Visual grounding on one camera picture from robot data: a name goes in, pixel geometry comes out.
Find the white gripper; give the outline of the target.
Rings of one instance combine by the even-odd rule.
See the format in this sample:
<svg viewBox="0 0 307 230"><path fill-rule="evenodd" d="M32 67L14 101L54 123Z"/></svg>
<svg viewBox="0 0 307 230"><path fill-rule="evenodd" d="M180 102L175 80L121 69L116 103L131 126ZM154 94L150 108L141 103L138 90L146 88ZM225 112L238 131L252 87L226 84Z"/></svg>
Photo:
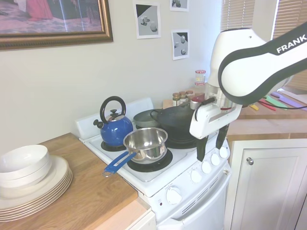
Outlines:
<svg viewBox="0 0 307 230"><path fill-rule="evenodd" d="M235 104L230 110L222 111L213 103L202 105L194 111L189 132L197 138L197 160L203 161L206 154L208 135L219 130L216 148L220 149L228 132L228 124L235 121L242 109L242 105Z"/></svg>

